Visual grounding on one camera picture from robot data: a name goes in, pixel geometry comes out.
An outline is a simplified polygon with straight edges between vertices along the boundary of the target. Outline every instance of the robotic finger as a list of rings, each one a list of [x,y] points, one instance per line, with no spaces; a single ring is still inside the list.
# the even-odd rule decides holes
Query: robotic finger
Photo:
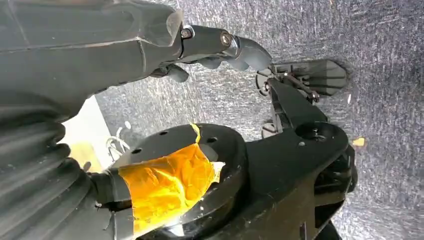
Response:
[[[175,63],[199,63],[205,68],[216,69],[226,61],[240,71],[249,67],[263,70],[271,64],[270,54],[257,42],[232,35],[224,29],[186,25],[180,36],[182,53]],[[169,76],[177,82],[188,78],[187,72],[174,64],[156,69],[151,76]]]

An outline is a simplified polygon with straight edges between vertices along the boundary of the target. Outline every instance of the robotic hand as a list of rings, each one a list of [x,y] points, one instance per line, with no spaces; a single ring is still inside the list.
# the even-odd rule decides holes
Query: robotic hand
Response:
[[[239,70],[271,63],[253,40],[183,26],[182,14],[166,5],[0,0],[0,7],[2,240],[134,237],[131,196],[116,170],[87,175],[68,158],[69,147],[57,144],[65,134],[61,122],[91,94],[148,76],[184,82],[188,74],[178,63],[215,69],[226,61]],[[289,65],[284,74],[304,75],[288,78],[295,87],[272,68],[266,75],[274,136],[246,143],[233,129],[203,124],[202,150],[211,161],[226,162],[221,183],[208,190],[203,206],[142,239],[337,236],[329,221],[355,186],[354,151],[346,134],[296,89],[308,92],[307,69],[316,73],[317,64]],[[324,72],[335,67],[324,65]],[[152,135],[125,163],[166,156],[192,141],[189,132],[179,126]]]

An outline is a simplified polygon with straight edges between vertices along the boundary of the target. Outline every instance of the screw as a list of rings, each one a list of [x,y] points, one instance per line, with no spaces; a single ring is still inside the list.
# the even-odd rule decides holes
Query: screw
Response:
[[[265,82],[265,84],[262,86],[262,90],[264,92],[268,92],[270,90],[270,84],[268,82]]]
[[[189,29],[183,29],[180,32],[182,39],[189,39],[192,37],[192,32]]]
[[[231,35],[227,32],[227,31],[223,31],[221,33],[221,44],[229,47],[231,45],[231,41],[233,40],[233,38],[231,37]]]

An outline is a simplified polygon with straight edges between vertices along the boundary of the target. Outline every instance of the yellow object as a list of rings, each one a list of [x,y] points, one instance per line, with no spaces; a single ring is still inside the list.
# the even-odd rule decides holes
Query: yellow object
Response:
[[[197,133],[195,143],[168,156],[118,169],[131,195],[134,239],[190,210],[214,181],[214,165],[198,144],[200,130],[192,127]]]
[[[353,140],[353,145],[357,147],[363,147],[365,145],[365,138],[359,137],[356,140]]]

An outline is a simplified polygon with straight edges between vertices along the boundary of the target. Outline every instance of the black metal bracket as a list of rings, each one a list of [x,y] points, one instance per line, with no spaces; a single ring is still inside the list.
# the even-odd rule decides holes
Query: black metal bracket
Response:
[[[355,188],[355,151],[298,89],[274,78],[267,83],[274,135],[246,143],[233,129],[199,124],[200,144],[226,163],[220,183],[179,220],[141,240],[340,239],[331,217]],[[125,158],[134,163],[165,156],[194,137],[189,125],[170,128]]]

